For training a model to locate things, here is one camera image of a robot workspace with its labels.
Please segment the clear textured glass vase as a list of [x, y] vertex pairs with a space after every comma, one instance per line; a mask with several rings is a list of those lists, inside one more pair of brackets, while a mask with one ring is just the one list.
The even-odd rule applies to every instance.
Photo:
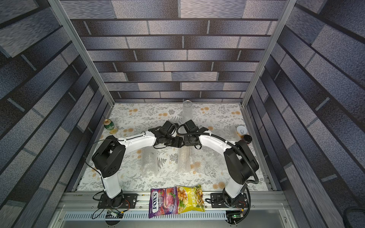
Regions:
[[182, 106], [182, 123], [186, 123], [193, 118], [193, 103], [190, 100], [185, 100]]

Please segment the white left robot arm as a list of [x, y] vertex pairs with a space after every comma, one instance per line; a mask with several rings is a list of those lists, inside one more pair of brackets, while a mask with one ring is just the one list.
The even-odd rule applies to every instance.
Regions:
[[92, 162], [101, 175], [104, 192], [109, 199], [114, 199], [122, 194], [117, 172], [124, 156], [129, 152], [160, 144], [165, 147], [183, 147], [183, 138], [175, 136], [177, 127], [178, 124], [166, 121], [163, 126], [149, 129], [142, 134], [127, 138], [116, 138], [111, 135], [103, 140], [93, 154]]

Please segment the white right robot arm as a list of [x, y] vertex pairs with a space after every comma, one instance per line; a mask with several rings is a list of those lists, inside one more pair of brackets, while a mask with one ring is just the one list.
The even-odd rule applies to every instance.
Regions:
[[211, 133], [208, 128], [199, 128], [192, 120], [177, 127], [176, 133], [184, 137], [185, 146], [201, 145], [223, 155], [231, 177], [223, 189], [226, 201], [239, 198], [248, 184], [259, 183], [256, 174], [259, 164], [244, 140], [230, 142]]

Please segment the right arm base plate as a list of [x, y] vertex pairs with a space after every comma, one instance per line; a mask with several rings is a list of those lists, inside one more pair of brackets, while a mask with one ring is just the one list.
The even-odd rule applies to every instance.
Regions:
[[211, 193], [208, 202], [211, 204], [212, 208], [246, 209], [250, 207], [250, 202], [246, 193], [240, 193], [235, 198], [231, 198], [226, 193]]

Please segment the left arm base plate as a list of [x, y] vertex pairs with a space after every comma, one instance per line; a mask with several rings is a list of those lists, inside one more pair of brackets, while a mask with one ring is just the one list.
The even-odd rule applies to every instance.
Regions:
[[103, 193], [98, 201], [98, 209], [134, 209], [137, 197], [136, 193], [120, 193], [112, 199]]

